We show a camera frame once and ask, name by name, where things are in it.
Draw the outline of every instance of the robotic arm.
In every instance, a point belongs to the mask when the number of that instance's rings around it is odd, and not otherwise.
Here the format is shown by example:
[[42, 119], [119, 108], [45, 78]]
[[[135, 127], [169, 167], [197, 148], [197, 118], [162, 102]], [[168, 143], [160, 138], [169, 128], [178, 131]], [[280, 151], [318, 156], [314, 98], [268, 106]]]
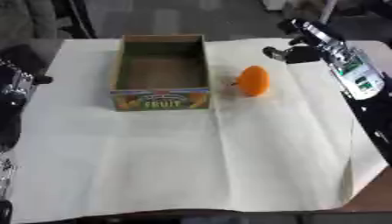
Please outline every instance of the robotic arm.
[[264, 54], [288, 64], [322, 59], [341, 86], [341, 93], [379, 152], [392, 165], [392, 81], [380, 72], [368, 56], [320, 22], [289, 19], [279, 28], [287, 34], [299, 33], [279, 51], [264, 48]]

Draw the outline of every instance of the white paper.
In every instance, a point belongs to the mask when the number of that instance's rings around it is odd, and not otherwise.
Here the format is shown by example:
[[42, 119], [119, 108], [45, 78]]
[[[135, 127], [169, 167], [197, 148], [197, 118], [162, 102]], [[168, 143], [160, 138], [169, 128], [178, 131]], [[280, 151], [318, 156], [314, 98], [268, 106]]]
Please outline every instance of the white paper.
[[[119, 41], [66, 41], [48, 72], [54, 83], [24, 113], [13, 221], [341, 206], [385, 162], [353, 128], [326, 66], [287, 67], [263, 56], [263, 47], [286, 42], [208, 43], [211, 109], [119, 113], [108, 90]], [[227, 84], [253, 65], [270, 73], [271, 88], [244, 98]], [[372, 159], [355, 159], [362, 155]]]

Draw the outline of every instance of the gray floor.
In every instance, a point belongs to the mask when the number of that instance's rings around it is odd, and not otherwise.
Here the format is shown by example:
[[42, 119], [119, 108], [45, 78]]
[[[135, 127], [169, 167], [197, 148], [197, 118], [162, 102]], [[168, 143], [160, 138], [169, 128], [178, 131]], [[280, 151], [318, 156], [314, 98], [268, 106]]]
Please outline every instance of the gray floor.
[[[203, 33], [207, 40], [285, 37], [283, 16], [260, 0], [86, 0], [99, 38], [123, 34]], [[335, 17], [331, 26], [348, 39], [392, 39], [392, 21], [377, 16]]]

